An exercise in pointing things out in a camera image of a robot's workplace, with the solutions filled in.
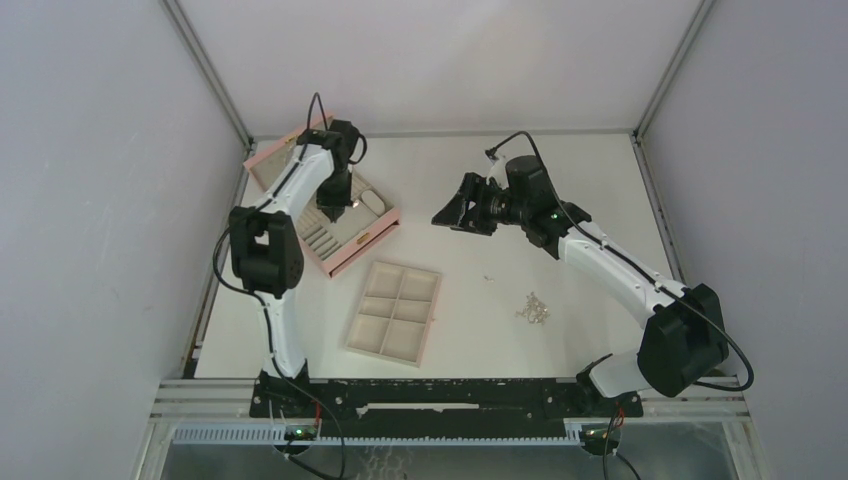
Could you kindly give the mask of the beige six-compartment tray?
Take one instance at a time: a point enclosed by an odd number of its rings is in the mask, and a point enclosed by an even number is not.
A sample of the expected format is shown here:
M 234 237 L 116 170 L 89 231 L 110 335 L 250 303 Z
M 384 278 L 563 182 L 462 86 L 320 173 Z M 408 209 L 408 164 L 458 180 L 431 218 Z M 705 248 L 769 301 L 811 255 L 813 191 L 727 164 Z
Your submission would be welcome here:
M 344 347 L 414 368 L 421 365 L 442 275 L 375 261 L 349 324 Z

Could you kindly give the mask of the pink jewelry box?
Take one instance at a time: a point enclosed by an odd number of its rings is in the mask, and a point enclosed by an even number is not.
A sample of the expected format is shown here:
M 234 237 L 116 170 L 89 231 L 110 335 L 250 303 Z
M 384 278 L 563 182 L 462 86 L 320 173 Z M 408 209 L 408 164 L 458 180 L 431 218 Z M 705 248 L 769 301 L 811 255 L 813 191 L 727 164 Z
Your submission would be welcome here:
M 342 135 L 349 155 L 367 151 L 367 140 L 349 121 L 333 116 L 311 120 L 306 127 L 261 147 L 243 166 L 263 192 L 282 177 L 285 167 L 298 158 L 297 138 L 308 130 L 330 130 Z M 333 174 L 318 187 L 298 217 L 296 230 L 304 252 L 330 278 L 400 225 L 400 210 L 355 169 L 351 159 L 344 172 Z

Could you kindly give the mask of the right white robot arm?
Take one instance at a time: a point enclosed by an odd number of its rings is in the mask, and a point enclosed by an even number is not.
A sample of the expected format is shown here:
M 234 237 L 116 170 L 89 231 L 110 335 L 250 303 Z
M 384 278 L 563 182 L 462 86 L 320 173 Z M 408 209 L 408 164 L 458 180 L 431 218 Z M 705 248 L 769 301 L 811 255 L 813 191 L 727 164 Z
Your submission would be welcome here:
M 518 226 L 532 245 L 600 284 L 630 313 L 642 330 L 639 346 L 606 355 L 578 375 L 579 406 L 589 415 L 605 415 L 629 392 L 675 397 L 729 356 L 717 294 L 630 258 L 588 213 L 559 198 L 536 156 L 499 160 L 488 176 L 466 173 L 431 223 L 485 236 Z

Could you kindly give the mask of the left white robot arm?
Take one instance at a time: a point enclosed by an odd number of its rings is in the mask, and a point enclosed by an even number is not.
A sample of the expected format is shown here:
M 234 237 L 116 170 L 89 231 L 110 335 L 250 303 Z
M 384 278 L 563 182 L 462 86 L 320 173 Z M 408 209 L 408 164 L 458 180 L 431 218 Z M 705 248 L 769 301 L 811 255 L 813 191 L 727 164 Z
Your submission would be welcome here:
M 273 401 L 290 417 L 305 414 L 313 401 L 311 388 L 295 379 L 307 363 L 295 333 L 295 288 L 305 266 L 297 221 L 311 201 L 331 222 L 353 205 L 352 156 L 362 139 L 347 120 L 334 120 L 325 130 L 303 131 L 261 200 L 230 212 L 231 268 L 241 280 L 239 291 L 260 304 L 269 344 L 262 370 L 287 378 L 275 389 Z

